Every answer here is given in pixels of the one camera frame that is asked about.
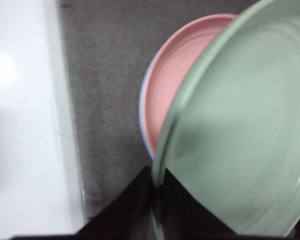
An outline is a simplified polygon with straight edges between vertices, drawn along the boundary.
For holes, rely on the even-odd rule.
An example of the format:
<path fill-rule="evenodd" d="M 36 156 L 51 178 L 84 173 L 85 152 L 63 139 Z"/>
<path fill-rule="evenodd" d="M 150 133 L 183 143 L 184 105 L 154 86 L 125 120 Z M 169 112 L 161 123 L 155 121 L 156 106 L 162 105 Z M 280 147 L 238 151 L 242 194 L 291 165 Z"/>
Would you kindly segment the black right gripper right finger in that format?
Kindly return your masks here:
<path fill-rule="evenodd" d="M 165 240 L 284 240 L 285 237 L 236 233 L 202 206 L 166 169 L 158 191 L 157 227 Z"/>

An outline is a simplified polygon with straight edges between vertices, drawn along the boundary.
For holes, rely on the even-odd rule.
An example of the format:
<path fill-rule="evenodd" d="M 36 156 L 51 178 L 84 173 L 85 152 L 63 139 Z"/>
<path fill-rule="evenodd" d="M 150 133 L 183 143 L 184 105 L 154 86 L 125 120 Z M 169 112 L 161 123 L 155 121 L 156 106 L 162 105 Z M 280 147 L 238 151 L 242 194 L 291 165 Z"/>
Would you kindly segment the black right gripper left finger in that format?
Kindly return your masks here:
<path fill-rule="evenodd" d="M 143 240 L 151 208 L 151 168 L 145 166 L 123 192 L 77 233 L 17 235 L 13 240 Z"/>

